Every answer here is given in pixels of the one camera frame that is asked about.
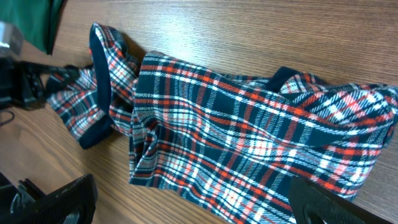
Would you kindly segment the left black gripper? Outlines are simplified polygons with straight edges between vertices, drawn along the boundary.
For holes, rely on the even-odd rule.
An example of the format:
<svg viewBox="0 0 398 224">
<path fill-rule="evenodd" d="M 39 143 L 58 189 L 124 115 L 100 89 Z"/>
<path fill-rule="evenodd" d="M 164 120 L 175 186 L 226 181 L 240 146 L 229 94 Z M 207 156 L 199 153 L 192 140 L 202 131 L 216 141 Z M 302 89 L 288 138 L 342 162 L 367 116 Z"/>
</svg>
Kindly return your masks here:
<svg viewBox="0 0 398 224">
<path fill-rule="evenodd" d="M 61 90 L 61 82 L 53 78 L 43 84 L 41 74 L 57 73 L 67 78 L 78 78 L 76 67 L 55 67 L 12 58 L 1 58 L 1 109 L 12 106 L 39 109 L 52 94 Z"/>
</svg>

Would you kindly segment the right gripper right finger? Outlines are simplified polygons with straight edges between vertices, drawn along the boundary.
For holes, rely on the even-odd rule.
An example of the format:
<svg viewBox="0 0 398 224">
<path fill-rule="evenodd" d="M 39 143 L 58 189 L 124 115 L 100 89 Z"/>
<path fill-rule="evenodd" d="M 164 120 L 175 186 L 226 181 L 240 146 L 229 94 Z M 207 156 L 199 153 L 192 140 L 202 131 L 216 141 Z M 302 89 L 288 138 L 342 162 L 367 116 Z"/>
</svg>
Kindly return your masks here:
<svg viewBox="0 0 398 224">
<path fill-rule="evenodd" d="M 288 199 L 297 224 L 390 224 L 307 179 L 291 178 Z"/>
</svg>

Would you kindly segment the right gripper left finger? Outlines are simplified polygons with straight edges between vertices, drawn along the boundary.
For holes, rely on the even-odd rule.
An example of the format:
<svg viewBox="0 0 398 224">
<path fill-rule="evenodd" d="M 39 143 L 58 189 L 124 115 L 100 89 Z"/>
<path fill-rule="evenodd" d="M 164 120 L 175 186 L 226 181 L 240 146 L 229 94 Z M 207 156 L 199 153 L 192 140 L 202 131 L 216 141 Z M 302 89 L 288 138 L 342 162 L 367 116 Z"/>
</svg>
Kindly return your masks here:
<svg viewBox="0 0 398 224">
<path fill-rule="evenodd" d="M 91 224 L 98 192 L 92 174 L 45 194 L 31 180 L 11 183 L 1 175 L 1 223 Z"/>
</svg>

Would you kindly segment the plaid red navy shirt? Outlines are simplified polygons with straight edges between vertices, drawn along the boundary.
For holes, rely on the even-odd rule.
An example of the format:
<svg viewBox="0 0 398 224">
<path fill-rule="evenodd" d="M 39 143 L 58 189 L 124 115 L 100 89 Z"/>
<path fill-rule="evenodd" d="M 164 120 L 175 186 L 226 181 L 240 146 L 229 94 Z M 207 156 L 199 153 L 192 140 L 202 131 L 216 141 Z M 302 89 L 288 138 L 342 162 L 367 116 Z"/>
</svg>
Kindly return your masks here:
<svg viewBox="0 0 398 224">
<path fill-rule="evenodd" d="M 228 75 L 152 51 L 130 54 L 95 23 L 93 63 L 48 104 L 87 149 L 112 130 L 130 138 L 129 181 L 170 189 L 231 223 L 294 223 L 292 177 L 352 200 L 397 124 L 397 88 L 331 85 L 281 67 Z"/>
</svg>

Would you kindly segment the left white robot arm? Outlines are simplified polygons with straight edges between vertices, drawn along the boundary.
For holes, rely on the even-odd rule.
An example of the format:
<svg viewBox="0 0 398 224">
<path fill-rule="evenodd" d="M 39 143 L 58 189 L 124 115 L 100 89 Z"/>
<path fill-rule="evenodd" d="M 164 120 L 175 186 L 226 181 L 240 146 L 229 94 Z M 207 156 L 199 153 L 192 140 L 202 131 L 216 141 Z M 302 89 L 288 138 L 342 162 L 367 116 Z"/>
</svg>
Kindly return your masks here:
<svg viewBox="0 0 398 224">
<path fill-rule="evenodd" d="M 18 28 L 10 23 L 1 22 L 1 108 L 16 106 L 25 110 L 36 109 L 47 98 L 79 76 L 74 66 L 54 67 L 39 63 L 20 61 L 23 36 Z M 57 74 L 62 80 L 51 87 L 44 85 L 43 74 Z"/>
</svg>

